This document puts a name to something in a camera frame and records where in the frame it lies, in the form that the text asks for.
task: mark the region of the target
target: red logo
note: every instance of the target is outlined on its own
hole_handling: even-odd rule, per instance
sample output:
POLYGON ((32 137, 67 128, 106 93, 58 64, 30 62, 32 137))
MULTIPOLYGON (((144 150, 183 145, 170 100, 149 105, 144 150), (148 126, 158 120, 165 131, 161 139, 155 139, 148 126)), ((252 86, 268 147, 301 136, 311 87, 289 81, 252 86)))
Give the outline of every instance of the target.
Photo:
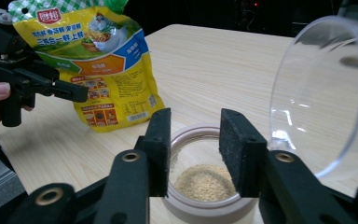
POLYGON ((37 19, 45 24, 52 24, 61 19, 61 13, 57 8, 40 10, 36 12, 37 19))

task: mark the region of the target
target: transparent lid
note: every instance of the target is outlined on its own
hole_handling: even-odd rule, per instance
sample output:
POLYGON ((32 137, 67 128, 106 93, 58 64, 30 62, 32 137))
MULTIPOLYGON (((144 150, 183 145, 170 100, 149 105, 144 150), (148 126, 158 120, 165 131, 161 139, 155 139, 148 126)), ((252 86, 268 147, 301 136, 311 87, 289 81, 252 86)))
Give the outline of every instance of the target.
POLYGON ((270 129, 269 149, 297 154, 316 176, 358 175, 358 21, 324 17, 297 35, 275 79, 270 129))

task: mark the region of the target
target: table surface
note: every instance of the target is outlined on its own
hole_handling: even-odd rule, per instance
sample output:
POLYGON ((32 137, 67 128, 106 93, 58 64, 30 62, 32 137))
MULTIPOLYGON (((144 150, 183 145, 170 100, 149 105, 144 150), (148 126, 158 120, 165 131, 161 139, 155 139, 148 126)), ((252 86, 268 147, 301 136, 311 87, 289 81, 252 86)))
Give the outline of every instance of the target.
MULTIPOLYGON (((222 108, 241 112, 269 140, 269 99, 292 38, 171 25, 146 37, 158 94, 172 110, 172 133, 219 123, 222 108)), ((16 128, 0 125, 0 143, 27 192, 48 183, 76 190, 106 177, 114 157, 134 147, 148 122, 96 133, 80 122, 72 102, 37 95, 16 128)), ((351 193, 348 182, 333 184, 351 193)), ((180 223, 151 199, 151 223, 180 223)), ((254 223, 262 223, 256 211, 254 223)))

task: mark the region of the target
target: yellow seasoning packet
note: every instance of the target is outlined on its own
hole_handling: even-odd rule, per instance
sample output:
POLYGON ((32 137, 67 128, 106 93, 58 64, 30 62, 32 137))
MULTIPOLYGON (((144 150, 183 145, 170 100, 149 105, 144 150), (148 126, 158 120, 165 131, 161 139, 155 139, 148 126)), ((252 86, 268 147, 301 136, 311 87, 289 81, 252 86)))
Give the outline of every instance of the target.
POLYGON ((87 102, 74 108, 97 133, 145 122, 164 108, 143 29, 121 14, 126 3, 19 0, 8 6, 17 32, 60 79, 89 88, 87 102), (118 10, 111 10, 115 4, 118 10))

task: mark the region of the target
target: powder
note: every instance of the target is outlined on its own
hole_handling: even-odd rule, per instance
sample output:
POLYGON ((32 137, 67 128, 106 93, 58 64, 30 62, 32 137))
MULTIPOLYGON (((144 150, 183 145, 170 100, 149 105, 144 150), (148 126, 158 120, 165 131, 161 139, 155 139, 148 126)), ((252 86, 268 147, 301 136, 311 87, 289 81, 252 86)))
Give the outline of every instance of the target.
POLYGON ((173 186, 187 198, 202 201, 222 201, 235 194, 235 187, 226 167, 202 164, 185 170, 173 186))

